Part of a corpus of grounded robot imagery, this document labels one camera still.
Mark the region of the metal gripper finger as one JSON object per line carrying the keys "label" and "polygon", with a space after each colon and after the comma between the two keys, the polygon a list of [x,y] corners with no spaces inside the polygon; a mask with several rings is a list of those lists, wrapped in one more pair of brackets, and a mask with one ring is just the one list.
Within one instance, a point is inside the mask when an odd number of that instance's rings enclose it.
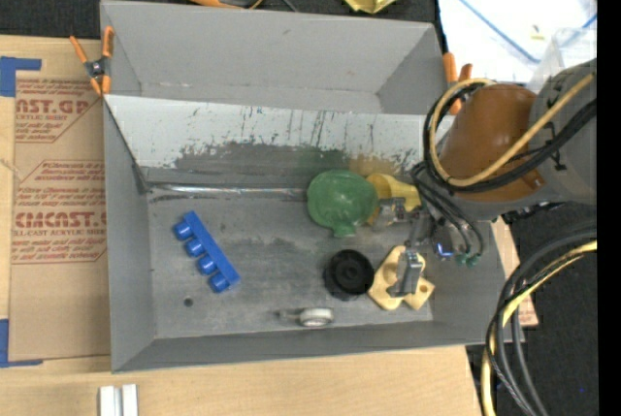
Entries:
{"label": "metal gripper finger", "polygon": [[373,218],[374,227],[388,227],[395,223],[409,221],[409,212],[406,208],[406,199],[388,198],[380,199]]}
{"label": "metal gripper finger", "polygon": [[403,251],[397,264],[397,280],[387,289],[389,296],[404,298],[415,294],[424,266],[425,261],[418,252],[410,248]]}

